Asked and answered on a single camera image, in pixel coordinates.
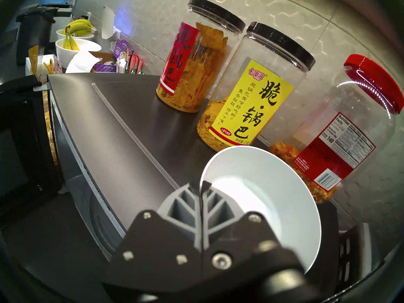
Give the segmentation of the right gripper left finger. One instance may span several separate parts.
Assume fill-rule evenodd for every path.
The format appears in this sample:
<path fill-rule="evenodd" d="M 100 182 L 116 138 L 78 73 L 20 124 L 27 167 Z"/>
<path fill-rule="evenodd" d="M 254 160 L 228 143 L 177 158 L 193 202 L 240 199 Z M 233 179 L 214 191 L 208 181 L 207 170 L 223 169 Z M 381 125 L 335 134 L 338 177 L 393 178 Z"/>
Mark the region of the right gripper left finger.
<path fill-rule="evenodd" d="M 201 279 L 200 193 L 188 183 L 157 211 L 140 211 L 115 250 L 102 280 L 111 298 L 158 298 Z"/>

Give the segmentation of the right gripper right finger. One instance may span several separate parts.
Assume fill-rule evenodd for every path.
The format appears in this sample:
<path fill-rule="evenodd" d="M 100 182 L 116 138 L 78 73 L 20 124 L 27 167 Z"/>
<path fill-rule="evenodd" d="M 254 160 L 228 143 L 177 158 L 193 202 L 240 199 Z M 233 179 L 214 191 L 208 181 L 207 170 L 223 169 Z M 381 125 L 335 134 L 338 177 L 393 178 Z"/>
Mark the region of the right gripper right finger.
<path fill-rule="evenodd" d="M 265 217 L 203 181 L 200 186 L 203 278 L 304 278 L 296 254 L 281 247 Z"/>

